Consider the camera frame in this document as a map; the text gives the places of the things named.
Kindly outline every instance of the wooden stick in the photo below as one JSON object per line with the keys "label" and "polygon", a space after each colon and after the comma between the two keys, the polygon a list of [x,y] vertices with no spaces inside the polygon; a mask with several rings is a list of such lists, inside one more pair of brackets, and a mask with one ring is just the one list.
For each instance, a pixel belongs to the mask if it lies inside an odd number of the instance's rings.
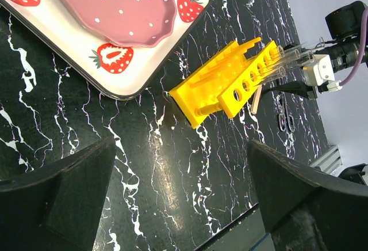
{"label": "wooden stick", "polygon": [[261,93],[262,93],[262,85],[259,85],[259,87],[257,88],[257,90],[254,93],[253,101],[252,101],[251,113],[253,115],[257,114]]}

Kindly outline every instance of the white wall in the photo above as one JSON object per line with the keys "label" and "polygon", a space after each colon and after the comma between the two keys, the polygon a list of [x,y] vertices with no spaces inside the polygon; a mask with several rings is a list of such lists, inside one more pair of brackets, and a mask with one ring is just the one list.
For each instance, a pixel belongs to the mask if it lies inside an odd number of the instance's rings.
{"label": "white wall", "polygon": [[[289,0],[300,41],[331,39],[324,17],[357,0]],[[359,0],[368,4],[368,0]],[[343,80],[351,69],[340,71]],[[344,168],[368,163],[368,68],[365,64],[341,91],[319,95],[317,102],[330,144],[339,146]]]}

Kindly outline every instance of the scissors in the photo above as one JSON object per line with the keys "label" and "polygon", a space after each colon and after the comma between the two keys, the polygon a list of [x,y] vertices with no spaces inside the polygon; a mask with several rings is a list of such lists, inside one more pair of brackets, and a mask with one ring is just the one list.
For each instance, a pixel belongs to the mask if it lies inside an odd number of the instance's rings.
{"label": "scissors", "polygon": [[289,132],[295,132],[294,117],[290,115],[288,106],[286,105],[285,93],[281,92],[281,107],[282,113],[278,114],[278,126],[282,132],[289,130]]}

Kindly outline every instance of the test tube rack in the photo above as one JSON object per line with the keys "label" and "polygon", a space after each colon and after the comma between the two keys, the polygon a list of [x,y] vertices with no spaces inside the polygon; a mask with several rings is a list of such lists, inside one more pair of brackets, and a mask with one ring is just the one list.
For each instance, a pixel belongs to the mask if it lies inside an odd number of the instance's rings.
{"label": "test tube rack", "polygon": [[232,41],[213,58],[169,91],[192,128],[197,128],[212,113],[224,111],[235,117],[252,97],[272,65],[280,59],[274,41],[257,56],[245,53],[260,42],[260,37],[242,45]]}

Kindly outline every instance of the tray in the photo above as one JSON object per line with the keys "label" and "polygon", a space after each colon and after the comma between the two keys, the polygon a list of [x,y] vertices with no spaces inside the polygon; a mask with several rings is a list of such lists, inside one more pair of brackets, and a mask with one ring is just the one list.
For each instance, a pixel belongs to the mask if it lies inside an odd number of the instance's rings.
{"label": "tray", "polygon": [[119,100],[134,98],[146,87],[210,2],[175,0],[177,15],[169,37],[154,48],[124,48],[83,28],[61,0],[40,0],[33,5],[14,1],[0,0],[0,3],[102,94]]}

